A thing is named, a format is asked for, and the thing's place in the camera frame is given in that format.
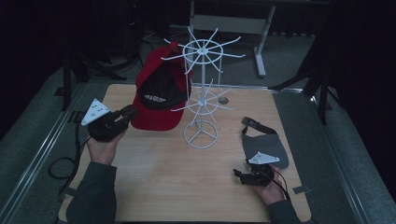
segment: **wooden table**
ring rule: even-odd
[[[121,109],[132,103],[134,93],[134,85],[111,85],[103,103],[111,111]],[[233,175],[233,169],[248,173],[241,140],[243,117],[278,132],[290,160],[290,166],[281,174],[286,178],[291,201],[301,221],[311,218],[305,195],[292,190],[302,184],[271,92],[234,88],[223,96],[230,101],[226,106],[233,110],[215,111],[219,138],[212,147],[198,149],[184,140],[183,130],[193,118],[189,109],[172,131],[128,129],[113,162],[118,167],[117,221],[268,221],[266,207],[257,193],[241,185]],[[261,134],[254,132],[250,128],[247,133]],[[78,186],[89,161],[85,148],[71,188]],[[66,195],[60,220],[66,220],[65,210],[71,199]]]

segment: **sleeve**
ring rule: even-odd
[[[68,223],[114,223],[117,210],[114,182],[117,168],[93,162],[67,207]]]
[[[268,205],[271,223],[274,224],[301,224],[291,201],[284,200]]]

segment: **gray floor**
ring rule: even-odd
[[[237,37],[235,34],[220,36],[222,39]],[[154,47],[163,45],[156,35],[145,39]],[[186,43],[188,36],[185,33],[176,35],[173,40]],[[243,35],[241,41],[225,51],[246,54],[246,57],[223,60],[221,84],[258,87],[279,84],[296,74],[313,41],[314,37],[269,36],[262,54],[267,77],[260,78],[252,51],[258,38]],[[149,45],[143,44],[143,59],[149,51]],[[62,223],[56,217],[61,205],[58,190],[64,180],[50,177],[48,168],[61,157],[74,156],[76,124],[73,115],[88,108],[93,98],[102,100],[108,85],[134,84],[138,72],[139,65],[118,71],[121,76],[128,77],[126,81],[114,81],[101,75],[94,75],[89,83],[74,81],[74,100],[64,112],[61,112],[62,97],[53,96],[62,86],[62,70],[49,78],[0,144],[1,223]],[[200,69],[194,68],[194,73],[193,81],[199,82]],[[208,69],[207,76],[216,77],[217,74]],[[306,193],[311,222],[396,223],[395,203],[347,113],[329,98],[328,125],[322,125],[316,105],[299,93],[305,82],[290,87],[296,90],[274,92],[274,98],[300,178],[303,185],[311,189]],[[86,134],[81,128],[79,139],[82,141]],[[31,163],[34,157],[43,162]],[[54,167],[54,173],[67,175],[71,169],[71,164],[61,162]]]

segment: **white triangle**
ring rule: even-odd
[[[96,119],[99,119],[103,115],[107,114],[110,112],[107,106],[104,104],[100,103],[98,100],[93,99],[92,104],[90,108],[88,109],[87,114],[85,114],[84,119],[81,122],[82,126],[85,126],[91,122],[93,122]]]
[[[252,164],[265,164],[265,163],[271,163],[271,162],[276,162],[279,161],[278,157],[273,157],[264,153],[258,152],[253,158],[248,160],[249,163]]]

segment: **black device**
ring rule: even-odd
[[[242,174],[242,172],[233,169],[233,173],[239,177],[241,184],[250,186],[266,187],[274,179],[274,171],[268,163],[265,164],[247,164],[250,166],[251,174]]]
[[[117,135],[128,129],[128,124],[137,115],[137,109],[131,105],[121,110],[109,112],[88,125],[90,136],[99,142],[110,142]]]

